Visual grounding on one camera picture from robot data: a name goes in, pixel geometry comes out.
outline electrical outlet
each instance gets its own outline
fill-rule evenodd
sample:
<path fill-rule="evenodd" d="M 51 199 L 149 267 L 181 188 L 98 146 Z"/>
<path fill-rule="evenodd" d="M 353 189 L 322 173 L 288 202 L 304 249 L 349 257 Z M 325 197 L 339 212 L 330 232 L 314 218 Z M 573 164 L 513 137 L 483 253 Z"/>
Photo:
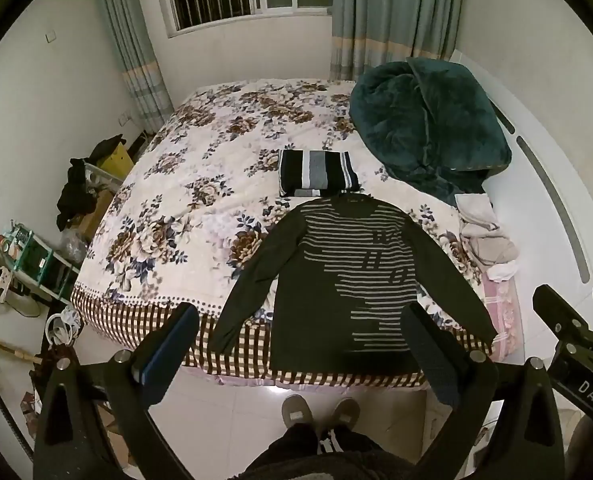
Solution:
<path fill-rule="evenodd" d="M 120 115 L 120 117 L 118 118 L 118 124 L 119 124 L 120 126 L 125 126 L 125 125 L 126 125 L 126 123 L 127 123 L 129 120 L 131 120 L 131 118 L 132 118 L 132 117 L 130 116 L 130 112 L 129 112 L 129 111 L 127 111 L 127 112 L 123 112 L 123 113 Z"/>

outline person's leg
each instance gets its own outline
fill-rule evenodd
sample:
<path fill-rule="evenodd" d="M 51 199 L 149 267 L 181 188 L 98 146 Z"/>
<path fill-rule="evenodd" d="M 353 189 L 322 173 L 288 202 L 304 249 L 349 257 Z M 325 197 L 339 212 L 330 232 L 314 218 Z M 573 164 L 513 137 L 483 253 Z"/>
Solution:
<path fill-rule="evenodd" d="M 359 420 L 361 409 L 354 399 L 344 399 L 336 407 L 331 422 L 332 429 L 327 433 L 329 446 L 323 445 L 324 450 L 329 451 L 372 451 L 382 449 L 370 437 L 352 431 L 352 428 Z"/>
<path fill-rule="evenodd" d="M 299 395 L 289 396 L 281 407 L 288 431 L 252 462 L 246 471 L 294 458 L 316 455 L 319 439 L 313 426 L 312 412 Z"/>

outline folded striped garment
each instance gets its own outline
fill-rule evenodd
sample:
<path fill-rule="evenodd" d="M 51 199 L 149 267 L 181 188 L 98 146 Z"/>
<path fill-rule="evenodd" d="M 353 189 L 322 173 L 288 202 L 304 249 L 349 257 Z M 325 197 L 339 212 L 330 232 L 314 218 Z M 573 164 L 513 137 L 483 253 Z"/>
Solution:
<path fill-rule="evenodd" d="M 281 196 L 334 196 L 359 188 L 348 152 L 281 150 L 278 154 Z"/>

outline sneaker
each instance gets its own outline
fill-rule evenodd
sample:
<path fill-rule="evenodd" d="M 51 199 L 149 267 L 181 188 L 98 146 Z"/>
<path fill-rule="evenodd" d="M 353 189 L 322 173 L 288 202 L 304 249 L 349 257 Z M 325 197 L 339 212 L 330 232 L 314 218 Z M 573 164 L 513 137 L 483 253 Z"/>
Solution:
<path fill-rule="evenodd" d="M 343 399 L 337 404 L 337 407 L 334 408 L 330 427 L 336 428 L 336 426 L 345 426 L 351 430 L 356 426 L 357 421 L 359 420 L 359 415 L 361 415 L 361 407 L 359 406 L 359 403 L 352 399 L 352 397 Z"/>
<path fill-rule="evenodd" d="M 313 425 L 315 422 L 310 407 L 300 395 L 286 397 L 281 406 L 281 414 L 286 428 L 291 428 L 295 424 Z"/>

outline yellow box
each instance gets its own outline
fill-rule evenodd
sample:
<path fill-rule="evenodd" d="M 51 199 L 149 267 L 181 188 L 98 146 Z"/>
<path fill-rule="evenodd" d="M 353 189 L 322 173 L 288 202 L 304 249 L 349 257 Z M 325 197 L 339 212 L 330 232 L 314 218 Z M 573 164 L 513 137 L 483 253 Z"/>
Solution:
<path fill-rule="evenodd" d="M 128 152 L 126 152 L 126 147 L 120 142 L 112 155 L 104 158 L 97 166 L 114 176 L 125 179 L 128 173 L 132 171 L 132 168 L 134 168 L 134 162 L 132 162 Z"/>

